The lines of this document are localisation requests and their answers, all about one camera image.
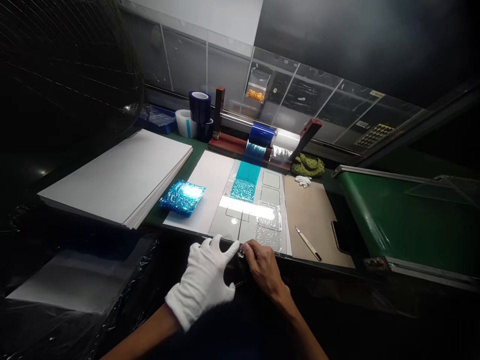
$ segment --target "green cloth bag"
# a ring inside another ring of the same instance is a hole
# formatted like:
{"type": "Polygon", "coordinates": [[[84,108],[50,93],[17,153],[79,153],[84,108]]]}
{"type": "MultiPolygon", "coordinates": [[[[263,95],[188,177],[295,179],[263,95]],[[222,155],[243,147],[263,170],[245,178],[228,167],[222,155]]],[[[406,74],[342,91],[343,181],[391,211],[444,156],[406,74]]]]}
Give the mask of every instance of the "green cloth bag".
{"type": "Polygon", "coordinates": [[[321,177],[325,173],[325,165],[318,157],[300,154],[291,164],[290,171],[293,175],[308,176],[311,178],[321,177]]]}

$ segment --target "yellow object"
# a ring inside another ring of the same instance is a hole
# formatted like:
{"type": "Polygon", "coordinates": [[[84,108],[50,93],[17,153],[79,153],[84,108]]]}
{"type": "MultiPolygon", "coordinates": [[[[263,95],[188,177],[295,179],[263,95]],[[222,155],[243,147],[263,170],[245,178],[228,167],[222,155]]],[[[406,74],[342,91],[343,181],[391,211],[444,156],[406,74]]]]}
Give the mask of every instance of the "yellow object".
{"type": "Polygon", "coordinates": [[[262,102],[262,101],[265,99],[265,96],[262,94],[261,91],[255,92],[255,91],[252,90],[252,89],[248,90],[248,92],[246,93],[246,97],[247,97],[247,98],[255,99],[255,100],[259,101],[259,102],[262,102]]]}

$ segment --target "white glove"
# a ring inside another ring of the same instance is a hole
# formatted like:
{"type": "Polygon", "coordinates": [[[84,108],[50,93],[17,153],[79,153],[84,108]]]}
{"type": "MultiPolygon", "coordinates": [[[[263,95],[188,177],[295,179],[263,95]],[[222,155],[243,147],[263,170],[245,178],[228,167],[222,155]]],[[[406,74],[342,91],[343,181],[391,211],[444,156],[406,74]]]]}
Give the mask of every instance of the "white glove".
{"type": "Polygon", "coordinates": [[[304,189],[310,185],[311,183],[310,179],[311,177],[308,177],[308,176],[298,175],[297,177],[295,177],[295,181],[297,183],[300,183],[300,185],[303,186],[304,189]]]}
{"type": "Polygon", "coordinates": [[[235,241],[226,252],[220,250],[220,235],[190,246],[188,266],[179,283],[165,297],[166,304],[186,332],[203,312],[234,299],[235,285],[225,285],[224,270],[240,248],[235,241]]]}

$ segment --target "cutting mat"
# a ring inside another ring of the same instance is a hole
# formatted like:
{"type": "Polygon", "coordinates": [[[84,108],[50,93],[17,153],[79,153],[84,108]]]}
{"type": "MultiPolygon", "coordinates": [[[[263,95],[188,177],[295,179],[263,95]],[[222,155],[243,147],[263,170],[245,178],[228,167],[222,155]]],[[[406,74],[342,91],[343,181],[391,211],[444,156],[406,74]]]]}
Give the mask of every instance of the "cutting mat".
{"type": "Polygon", "coordinates": [[[312,182],[303,188],[294,177],[285,176],[284,187],[292,256],[319,262],[295,230],[297,226],[316,249],[322,263],[355,269],[352,257],[337,248],[331,224],[337,218],[324,186],[312,182]]]}

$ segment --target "person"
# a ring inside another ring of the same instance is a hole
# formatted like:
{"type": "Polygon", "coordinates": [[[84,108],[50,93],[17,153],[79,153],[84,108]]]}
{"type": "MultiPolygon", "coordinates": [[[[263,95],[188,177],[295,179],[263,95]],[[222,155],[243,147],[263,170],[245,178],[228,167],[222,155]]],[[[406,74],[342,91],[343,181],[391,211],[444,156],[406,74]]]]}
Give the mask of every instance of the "person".
{"type": "MultiPolygon", "coordinates": [[[[187,269],[166,295],[165,303],[101,360],[140,359],[174,333],[187,332],[204,312],[234,299],[235,285],[227,286],[223,276],[240,243],[236,241],[222,252],[220,238],[216,235],[201,245],[191,245],[187,269]]],[[[290,323],[300,343],[302,358],[328,360],[284,284],[272,248],[250,240],[243,244],[242,250],[255,282],[290,323]]]]}

